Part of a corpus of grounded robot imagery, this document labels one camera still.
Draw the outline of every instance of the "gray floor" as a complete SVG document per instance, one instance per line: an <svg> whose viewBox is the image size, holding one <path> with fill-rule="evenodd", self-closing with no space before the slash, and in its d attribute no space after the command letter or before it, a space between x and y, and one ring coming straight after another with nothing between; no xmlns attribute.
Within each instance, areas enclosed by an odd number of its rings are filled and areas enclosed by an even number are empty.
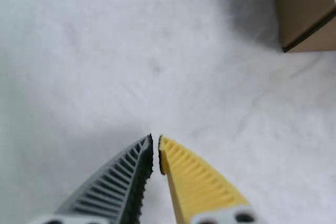
<svg viewBox="0 0 336 224"><path fill-rule="evenodd" d="M274 0L0 4L1 223L52 212L149 132L269 223L335 222L336 53L281 53ZM146 188L142 223L174 223L156 164Z"/></svg>

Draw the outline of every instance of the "mounting hole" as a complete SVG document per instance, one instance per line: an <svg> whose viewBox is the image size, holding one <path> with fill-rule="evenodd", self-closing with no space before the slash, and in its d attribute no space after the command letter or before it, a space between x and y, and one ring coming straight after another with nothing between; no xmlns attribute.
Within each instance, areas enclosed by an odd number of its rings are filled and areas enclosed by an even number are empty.
<svg viewBox="0 0 336 224"><path fill-rule="evenodd" d="M63 224L63 222L60 221L60 220L51 220L51 221L49 221L49 222L47 222L45 224Z"/></svg>
<svg viewBox="0 0 336 224"><path fill-rule="evenodd" d="M197 224L218 224L218 222L215 220L206 219L200 220Z"/></svg>
<svg viewBox="0 0 336 224"><path fill-rule="evenodd" d="M247 212L240 212L236 214L235 216L237 222L239 223L251 223L254 222L254 217L253 215L247 213Z"/></svg>

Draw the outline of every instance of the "black rubber edge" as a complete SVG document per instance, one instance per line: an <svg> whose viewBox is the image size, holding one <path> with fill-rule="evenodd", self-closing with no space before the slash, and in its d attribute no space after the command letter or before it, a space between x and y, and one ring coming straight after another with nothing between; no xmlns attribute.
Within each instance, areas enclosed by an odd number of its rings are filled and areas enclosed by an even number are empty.
<svg viewBox="0 0 336 224"><path fill-rule="evenodd" d="M296 47L298 44L306 40L308 37L316 33L320 28L325 26L329 21L331 21L333 18L336 17L336 9L331 11L325 18L323 18L321 21L317 22L315 25L310 27L307 31L305 31L303 34L301 34L297 39L295 39L292 43L290 43L287 47L283 47L282 50L284 52L288 52L294 47Z"/></svg>
<svg viewBox="0 0 336 224"><path fill-rule="evenodd" d="M151 134L103 165L56 211L105 217L111 224L138 224L147 179L153 172Z"/></svg>
<svg viewBox="0 0 336 224"><path fill-rule="evenodd" d="M166 173L164 173L164 171L163 171L163 167L162 167L162 154L161 154L161 151L160 151L160 144L161 144L162 137L163 137L163 135L161 135L161 136L159 137L159 143L158 143L158 149L157 149L157 150L159 151L159 166L160 166L160 172L161 172L162 175L166 175Z"/></svg>

